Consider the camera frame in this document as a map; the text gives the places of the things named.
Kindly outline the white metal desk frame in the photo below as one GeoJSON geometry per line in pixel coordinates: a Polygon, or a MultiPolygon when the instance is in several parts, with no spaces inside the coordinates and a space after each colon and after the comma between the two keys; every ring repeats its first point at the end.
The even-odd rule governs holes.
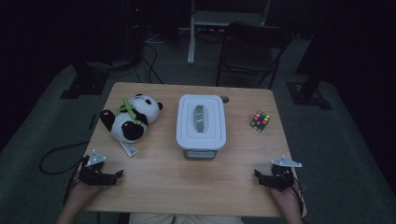
{"type": "Polygon", "coordinates": [[[190,44],[187,63],[194,64],[195,61],[195,32],[197,26],[227,26],[234,21],[264,25],[271,2],[272,0],[264,0],[262,13],[249,13],[198,10],[195,8],[195,0],[191,0],[190,44]]]}

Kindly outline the person's right hand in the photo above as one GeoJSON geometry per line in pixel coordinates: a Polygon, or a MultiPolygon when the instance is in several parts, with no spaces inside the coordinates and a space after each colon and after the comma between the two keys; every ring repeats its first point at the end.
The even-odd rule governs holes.
{"type": "Polygon", "coordinates": [[[283,216],[301,216],[297,194],[291,188],[283,191],[269,189],[269,192],[283,216]]]}

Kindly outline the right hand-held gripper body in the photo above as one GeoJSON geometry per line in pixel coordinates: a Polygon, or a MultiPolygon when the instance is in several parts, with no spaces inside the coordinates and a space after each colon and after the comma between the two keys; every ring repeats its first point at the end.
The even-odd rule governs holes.
{"type": "Polygon", "coordinates": [[[272,159],[271,175],[261,175],[261,184],[265,187],[283,191],[292,187],[295,182],[293,168],[301,168],[300,162],[291,158],[282,156],[278,159],[272,159]]]}

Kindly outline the panda plush toy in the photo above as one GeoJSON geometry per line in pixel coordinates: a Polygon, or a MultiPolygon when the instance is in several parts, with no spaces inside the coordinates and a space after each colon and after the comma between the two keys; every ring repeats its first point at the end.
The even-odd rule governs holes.
{"type": "Polygon", "coordinates": [[[163,109],[163,104],[146,94],[138,93],[132,98],[123,98],[115,111],[103,110],[100,120],[110,135],[120,142],[129,157],[137,153],[133,143],[140,140],[163,109]]]}

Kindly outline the black stand base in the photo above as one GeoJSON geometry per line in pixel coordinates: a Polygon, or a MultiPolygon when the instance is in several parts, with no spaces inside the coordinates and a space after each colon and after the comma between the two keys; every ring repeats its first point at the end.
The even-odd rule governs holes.
{"type": "Polygon", "coordinates": [[[319,90],[319,84],[323,80],[320,69],[322,65],[323,61],[315,48],[315,40],[312,39],[296,68],[296,74],[306,76],[306,79],[304,82],[287,82],[291,99],[296,105],[315,105],[322,110],[332,110],[330,102],[319,90]]]}
{"type": "Polygon", "coordinates": [[[87,63],[73,63],[76,76],[68,90],[63,91],[62,99],[77,99],[80,95],[101,95],[106,85],[108,72],[90,67],[87,63]]]}

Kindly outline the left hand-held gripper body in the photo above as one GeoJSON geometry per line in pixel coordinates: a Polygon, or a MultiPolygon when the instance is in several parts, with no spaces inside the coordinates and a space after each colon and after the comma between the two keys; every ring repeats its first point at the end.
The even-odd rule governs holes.
{"type": "Polygon", "coordinates": [[[78,179],[89,186],[110,186],[112,175],[103,174],[101,171],[105,160],[106,156],[94,149],[83,158],[78,179]]]}

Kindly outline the black computer tower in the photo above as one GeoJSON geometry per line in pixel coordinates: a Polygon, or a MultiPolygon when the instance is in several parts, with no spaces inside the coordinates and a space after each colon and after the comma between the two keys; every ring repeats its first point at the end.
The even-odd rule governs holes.
{"type": "Polygon", "coordinates": [[[143,48],[143,23],[140,0],[126,0],[128,53],[134,59],[139,59],[143,48]]]}

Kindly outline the person's left hand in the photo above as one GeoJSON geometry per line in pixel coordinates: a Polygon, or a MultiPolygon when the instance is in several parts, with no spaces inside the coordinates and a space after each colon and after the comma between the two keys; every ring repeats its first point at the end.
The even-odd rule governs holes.
{"type": "Polygon", "coordinates": [[[69,191],[65,207],[79,211],[105,189],[103,186],[89,186],[79,182],[69,191]]]}

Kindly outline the colourful puzzle cube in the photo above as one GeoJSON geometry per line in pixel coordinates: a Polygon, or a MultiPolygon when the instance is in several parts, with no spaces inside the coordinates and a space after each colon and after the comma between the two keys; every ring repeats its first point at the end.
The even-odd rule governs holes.
{"type": "Polygon", "coordinates": [[[261,110],[258,110],[251,122],[249,123],[249,126],[257,132],[261,133],[268,125],[270,118],[270,115],[262,112],[261,110]]]}

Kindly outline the black folding chair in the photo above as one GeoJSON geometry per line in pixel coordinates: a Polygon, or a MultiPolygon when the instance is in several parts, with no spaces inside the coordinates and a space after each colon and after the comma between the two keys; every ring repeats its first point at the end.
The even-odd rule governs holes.
{"type": "Polygon", "coordinates": [[[261,76],[261,82],[271,76],[271,90],[281,56],[290,45],[293,33],[278,26],[265,26],[235,21],[224,29],[219,56],[216,85],[222,71],[261,76]]]}

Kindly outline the clear storage box grey handles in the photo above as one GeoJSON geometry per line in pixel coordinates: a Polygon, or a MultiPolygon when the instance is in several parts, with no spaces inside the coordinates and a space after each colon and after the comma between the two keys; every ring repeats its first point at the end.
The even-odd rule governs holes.
{"type": "Polygon", "coordinates": [[[183,155],[189,160],[212,160],[217,156],[216,150],[184,150],[183,155]]]}

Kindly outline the white storage box lid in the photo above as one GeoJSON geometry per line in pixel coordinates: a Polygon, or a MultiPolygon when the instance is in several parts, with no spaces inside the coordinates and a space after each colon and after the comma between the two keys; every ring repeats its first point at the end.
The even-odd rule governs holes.
{"type": "Polygon", "coordinates": [[[220,150],[227,141],[224,104],[217,95],[185,94],[177,111],[177,143],[185,150],[220,150]]]}

